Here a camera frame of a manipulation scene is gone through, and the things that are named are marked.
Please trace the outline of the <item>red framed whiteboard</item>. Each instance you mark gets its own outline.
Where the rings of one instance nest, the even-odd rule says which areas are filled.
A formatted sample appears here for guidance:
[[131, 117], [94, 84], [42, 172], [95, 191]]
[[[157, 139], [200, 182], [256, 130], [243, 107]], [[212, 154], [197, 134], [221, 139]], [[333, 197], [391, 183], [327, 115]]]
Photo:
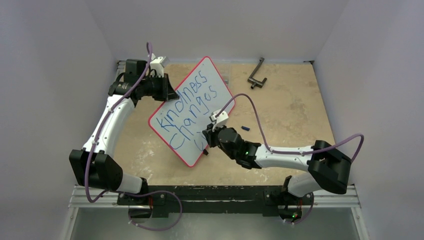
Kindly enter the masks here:
[[201, 59], [175, 92], [179, 98], [162, 103], [148, 124], [188, 167], [193, 167], [208, 146], [202, 131], [211, 123], [210, 115], [222, 107], [229, 114], [235, 102], [229, 102], [233, 94], [208, 56]]

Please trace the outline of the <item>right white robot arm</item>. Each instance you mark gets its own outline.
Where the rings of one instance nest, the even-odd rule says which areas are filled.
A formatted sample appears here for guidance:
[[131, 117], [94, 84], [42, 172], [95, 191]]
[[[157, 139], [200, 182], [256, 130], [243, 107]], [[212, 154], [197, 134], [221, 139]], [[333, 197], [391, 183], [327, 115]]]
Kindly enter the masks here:
[[218, 147], [245, 169], [287, 168], [303, 171], [289, 176], [280, 196], [288, 204], [318, 190], [344, 195], [347, 192], [352, 160], [323, 140], [305, 147], [266, 147], [242, 139], [232, 127], [207, 125], [202, 131], [207, 144]]

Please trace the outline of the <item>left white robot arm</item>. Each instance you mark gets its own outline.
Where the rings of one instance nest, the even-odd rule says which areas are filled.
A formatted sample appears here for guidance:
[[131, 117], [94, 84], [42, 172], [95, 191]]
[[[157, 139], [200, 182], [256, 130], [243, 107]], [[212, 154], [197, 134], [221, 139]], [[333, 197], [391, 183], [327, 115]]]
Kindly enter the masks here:
[[78, 185], [129, 195], [138, 205], [149, 199], [147, 180], [127, 174], [113, 159], [118, 138], [142, 97], [169, 102], [179, 99], [164, 72], [167, 58], [151, 62], [127, 59], [108, 90], [106, 106], [95, 130], [81, 149], [73, 149], [69, 161]]

